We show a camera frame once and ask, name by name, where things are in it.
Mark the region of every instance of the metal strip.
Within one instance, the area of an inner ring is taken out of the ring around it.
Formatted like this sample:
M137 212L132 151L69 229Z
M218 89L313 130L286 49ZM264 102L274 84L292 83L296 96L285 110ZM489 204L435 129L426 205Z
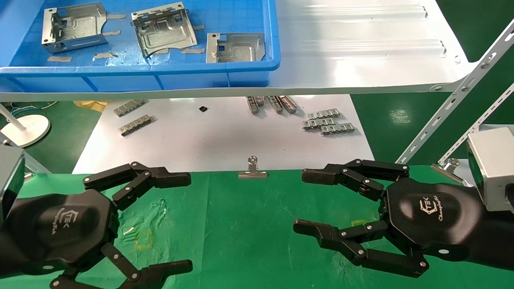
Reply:
M456 143L454 143L451 148L439 159L438 164L442 164L445 162L450 155L462 145L468 138L468 134L473 133L479 129L480 124L482 124L487 117L489 117L492 112L494 112L509 96L514 94L514 83L507 88L507 90L500 95L500 97L482 114L478 120L458 139Z
M514 20L503 30L493 45L491 45L482 58L480 58L480 61L476 62L476 67L473 71L464 79L450 97L446 99L443 105L401 154L396 163L406 164L423 146L427 139L432 136L437 128L439 128L441 123L443 123L462 100L464 100L476 84L489 72L491 67L505 54L514 43L514 37L512 36L514 34L513 30Z

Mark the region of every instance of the metal stamping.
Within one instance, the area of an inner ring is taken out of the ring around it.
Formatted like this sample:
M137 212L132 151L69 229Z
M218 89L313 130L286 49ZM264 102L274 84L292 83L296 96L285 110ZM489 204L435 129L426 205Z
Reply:
M296 112L296 104L286 95L280 96L280 100L282 101L282 105L284 108L289 112L290 114L293 114Z
M281 114L284 109L282 108L282 104L280 103L280 97L278 96L268 96L269 103L271 103L271 106L275 109L275 111L278 114Z
M259 112L259 107L257 106L257 101L255 99L255 96L247 96L246 101L248 102L248 108L253 114L256 114Z
M118 117L122 117L124 115L126 115L127 113L135 110L136 108L142 106L143 104L147 103L148 101L145 100L145 99L134 99L134 100L131 100L129 102L127 102L126 104L118 107L117 109L114 110L114 113L118 116Z
M257 105L258 106L263 106L264 105L264 96L256 96L255 100L257 101Z
M332 124L321 127L322 135L351 133L353 131L355 131L355 127L351 123Z
M302 121L302 128L304 130L313 130L318 129L320 127L326 125L334 125L336 122L333 118L323 118L323 119L311 119Z
M151 122L152 122L152 119L147 114L147 115L144 115L144 116L132 121L129 124L126 124L126 125L120 127L118 129L118 131L121 133L122 136L127 136L127 135L133 133L134 131L150 124Z
M319 111L315 113L310 113L307 116L309 119L320 119L320 118L329 118L329 117L339 117L341 113L337 109L330 109L330 110L324 110Z

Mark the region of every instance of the white lamp base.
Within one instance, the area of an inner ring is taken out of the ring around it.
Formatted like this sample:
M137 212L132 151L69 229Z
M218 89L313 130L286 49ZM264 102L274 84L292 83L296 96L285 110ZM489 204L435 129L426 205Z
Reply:
M18 118L18 121L27 129L20 131L12 123L8 123L2 128L2 133L20 148L36 143L50 130L50 121L42 115L27 115Z

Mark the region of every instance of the logo on robot hand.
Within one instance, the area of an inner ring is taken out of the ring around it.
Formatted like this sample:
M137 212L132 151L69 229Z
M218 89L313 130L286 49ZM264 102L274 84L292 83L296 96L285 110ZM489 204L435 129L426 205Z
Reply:
M439 211L438 219L439 221L443 221L443 207L437 196L434 196L434 201L430 201L430 198L423 197L422 200L419 200L419 208L429 215Z

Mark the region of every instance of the green floor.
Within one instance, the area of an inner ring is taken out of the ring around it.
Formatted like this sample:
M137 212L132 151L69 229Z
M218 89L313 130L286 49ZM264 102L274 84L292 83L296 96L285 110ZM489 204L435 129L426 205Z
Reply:
M513 17L513 0L437 0L470 61L478 60ZM441 125L409 164L436 162L514 81L514 48L496 64ZM395 161L449 93L352 95L377 160ZM487 123L514 123L514 98ZM52 123L50 134L27 151L54 173L69 173L100 114L60 102L41 111ZM462 148L455 153L463 157Z

